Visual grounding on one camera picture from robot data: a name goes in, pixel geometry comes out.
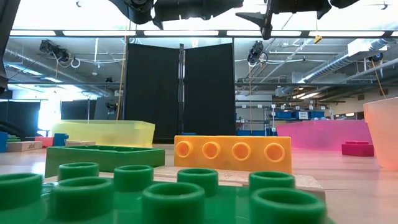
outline pink block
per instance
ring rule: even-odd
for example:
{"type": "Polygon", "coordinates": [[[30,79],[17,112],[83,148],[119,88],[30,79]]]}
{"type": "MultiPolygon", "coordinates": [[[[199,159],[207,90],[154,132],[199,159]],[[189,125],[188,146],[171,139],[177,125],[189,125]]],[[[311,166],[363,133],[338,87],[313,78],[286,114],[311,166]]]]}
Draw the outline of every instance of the pink block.
{"type": "Polygon", "coordinates": [[[358,120],[302,121],[277,126],[278,136],[290,136],[295,149],[340,151],[346,141],[372,144],[368,125],[358,120]]]}
{"type": "Polygon", "coordinates": [[[342,144],[341,153],[345,156],[374,156],[373,145],[368,142],[354,142],[354,144],[342,144]]]}
{"type": "Polygon", "coordinates": [[[41,141],[43,147],[53,146],[54,137],[35,137],[35,141],[41,141]]]}

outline green lego plate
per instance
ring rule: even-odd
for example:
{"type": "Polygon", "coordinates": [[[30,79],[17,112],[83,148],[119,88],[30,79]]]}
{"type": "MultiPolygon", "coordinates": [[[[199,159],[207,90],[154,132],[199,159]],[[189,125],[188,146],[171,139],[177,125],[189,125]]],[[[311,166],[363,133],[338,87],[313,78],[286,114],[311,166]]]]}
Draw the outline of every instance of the green lego plate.
{"type": "MultiPolygon", "coordinates": [[[[14,194],[8,196],[0,191],[0,196],[14,202],[0,202],[0,220],[25,224],[333,223],[319,198],[287,187],[288,174],[255,172],[249,177],[253,186],[232,187],[218,186],[216,171],[209,169],[181,170],[177,183],[153,182],[149,166],[124,166],[114,173],[114,179],[80,177],[39,188],[35,187],[39,175],[24,174],[22,179],[29,179],[24,186],[30,188],[14,186],[14,194]]],[[[1,189],[2,179],[16,179],[4,176],[0,176],[0,190],[10,190],[1,189]]]]}
{"type": "Polygon", "coordinates": [[[164,149],[120,146],[48,147],[44,177],[58,175],[58,167],[71,162],[95,162],[100,172],[113,172],[119,166],[164,166],[164,149]]]}

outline orange lego brick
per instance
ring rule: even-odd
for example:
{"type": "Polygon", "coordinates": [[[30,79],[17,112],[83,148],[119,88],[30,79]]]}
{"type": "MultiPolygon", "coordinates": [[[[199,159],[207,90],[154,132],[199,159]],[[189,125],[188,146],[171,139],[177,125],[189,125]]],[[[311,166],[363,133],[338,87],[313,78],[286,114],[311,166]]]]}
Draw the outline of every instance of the orange lego brick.
{"type": "Polygon", "coordinates": [[[174,165],[292,173],[290,137],[175,136],[174,165]]]}

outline floor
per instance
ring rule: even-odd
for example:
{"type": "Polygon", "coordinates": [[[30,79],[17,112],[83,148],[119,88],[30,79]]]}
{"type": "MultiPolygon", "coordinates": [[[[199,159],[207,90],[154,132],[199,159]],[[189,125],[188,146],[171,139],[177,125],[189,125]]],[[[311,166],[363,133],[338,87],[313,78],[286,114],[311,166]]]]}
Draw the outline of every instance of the floor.
{"type": "MultiPolygon", "coordinates": [[[[166,165],[174,163],[173,145],[166,165]]],[[[0,156],[0,174],[44,174],[45,149],[0,156]]],[[[312,175],[326,190],[329,216],[338,224],[390,224],[398,220],[398,171],[381,169],[373,157],[348,157],[339,152],[294,151],[294,174],[312,175]]]]}

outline yellow translucent block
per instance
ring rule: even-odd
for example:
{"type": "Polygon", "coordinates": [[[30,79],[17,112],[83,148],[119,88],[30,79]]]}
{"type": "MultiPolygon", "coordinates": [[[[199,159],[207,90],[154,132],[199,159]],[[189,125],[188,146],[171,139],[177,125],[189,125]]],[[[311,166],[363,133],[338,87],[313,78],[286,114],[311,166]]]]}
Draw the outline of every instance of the yellow translucent block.
{"type": "Polygon", "coordinates": [[[174,165],[292,173],[290,137],[175,136],[174,165]]]}
{"type": "Polygon", "coordinates": [[[103,146],[152,147],[155,125],[144,121],[62,120],[53,133],[65,133],[69,140],[95,141],[103,146]]]}

